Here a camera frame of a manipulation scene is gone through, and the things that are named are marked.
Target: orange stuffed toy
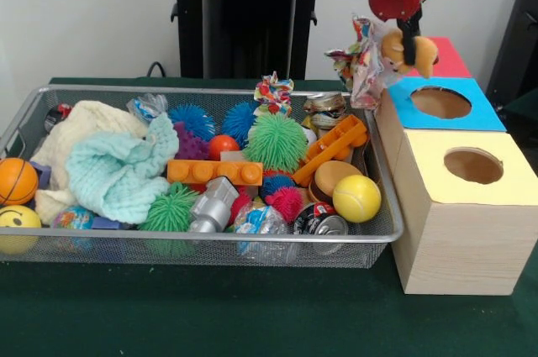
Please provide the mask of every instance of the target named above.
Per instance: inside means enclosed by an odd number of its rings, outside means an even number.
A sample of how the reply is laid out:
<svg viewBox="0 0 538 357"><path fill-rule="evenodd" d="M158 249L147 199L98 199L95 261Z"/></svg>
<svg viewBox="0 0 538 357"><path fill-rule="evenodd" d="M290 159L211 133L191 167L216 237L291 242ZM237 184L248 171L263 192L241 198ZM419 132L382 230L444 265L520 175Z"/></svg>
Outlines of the orange stuffed toy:
<svg viewBox="0 0 538 357"><path fill-rule="evenodd" d="M404 45L402 38L404 34L400 29L395 29L386 34L381 43L381 53L383 58L390 60L393 70L399 74L408 74L413 67L424 78L430 78L434 73L434 64L438 61L439 51L437 45L431 39L424 36L415 36L416 61L414 65L409 66L404 61Z"/></svg>

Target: orange plastic toy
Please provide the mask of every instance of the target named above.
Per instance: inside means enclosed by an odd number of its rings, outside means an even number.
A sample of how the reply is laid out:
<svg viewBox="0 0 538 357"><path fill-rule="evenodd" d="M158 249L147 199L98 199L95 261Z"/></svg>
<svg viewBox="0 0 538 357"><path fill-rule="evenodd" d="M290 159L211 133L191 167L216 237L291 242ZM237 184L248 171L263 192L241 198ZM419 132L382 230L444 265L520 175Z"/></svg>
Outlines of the orange plastic toy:
<svg viewBox="0 0 538 357"><path fill-rule="evenodd" d="M25 204L32 200L39 184L34 167L20 158L0 161L0 204Z"/></svg>
<svg viewBox="0 0 538 357"><path fill-rule="evenodd" d="M223 151L239 151L239 145L233 137L219 134L209 141L209 159L220 161L220 153Z"/></svg>
<svg viewBox="0 0 538 357"><path fill-rule="evenodd" d="M353 147L359 147L367 140L367 128L364 123L354 115L348 116L310 146L301 168L293 174L293 180L298 185L307 187L321 164L333 158L345 160Z"/></svg>
<svg viewBox="0 0 538 357"><path fill-rule="evenodd" d="M234 185L261 186L261 162L235 161L168 161L167 179L170 183L206 183L218 176L226 176Z"/></svg>

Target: round hole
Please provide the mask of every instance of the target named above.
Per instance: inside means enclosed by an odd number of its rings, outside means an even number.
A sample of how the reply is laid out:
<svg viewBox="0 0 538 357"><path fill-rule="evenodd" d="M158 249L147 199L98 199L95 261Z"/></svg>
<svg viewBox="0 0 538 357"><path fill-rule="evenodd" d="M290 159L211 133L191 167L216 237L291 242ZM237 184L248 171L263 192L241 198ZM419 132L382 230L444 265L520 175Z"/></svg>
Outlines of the round hole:
<svg viewBox="0 0 538 357"><path fill-rule="evenodd" d="M441 119L463 118L471 112L471 103L462 94L442 87L421 88L411 100L421 112Z"/></svg>
<svg viewBox="0 0 538 357"><path fill-rule="evenodd" d="M453 149L445 155L445 166L466 181L487 185L503 176L503 163L480 149Z"/></svg>

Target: black cable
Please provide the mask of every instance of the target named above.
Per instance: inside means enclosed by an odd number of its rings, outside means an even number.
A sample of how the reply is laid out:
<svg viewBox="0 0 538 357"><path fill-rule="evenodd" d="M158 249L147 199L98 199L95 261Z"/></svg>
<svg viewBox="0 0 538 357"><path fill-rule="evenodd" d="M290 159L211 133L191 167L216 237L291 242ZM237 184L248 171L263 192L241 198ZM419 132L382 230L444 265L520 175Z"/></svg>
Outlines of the black cable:
<svg viewBox="0 0 538 357"><path fill-rule="evenodd" d="M155 69L155 66L159 67L159 70L161 71L161 76L166 77L165 69L162 66L162 64L159 63L158 61L154 61L153 63L151 63L150 69L148 70L148 72L147 72L147 74L145 76L146 77L151 77L151 73L153 72L153 69Z"/></svg>

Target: silver toy piece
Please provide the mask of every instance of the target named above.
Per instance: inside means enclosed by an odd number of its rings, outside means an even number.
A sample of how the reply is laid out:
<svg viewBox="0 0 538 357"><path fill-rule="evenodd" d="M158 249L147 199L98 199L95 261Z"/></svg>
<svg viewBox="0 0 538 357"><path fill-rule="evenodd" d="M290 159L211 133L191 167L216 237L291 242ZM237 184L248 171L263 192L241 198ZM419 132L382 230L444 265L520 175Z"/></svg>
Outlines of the silver toy piece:
<svg viewBox="0 0 538 357"><path fill-rule="evenodd" d="M191 208L194 221L189 232L222 233L228 224L232 204L238 196L239 193L225 176L209 181L207 190Z"/></svg>

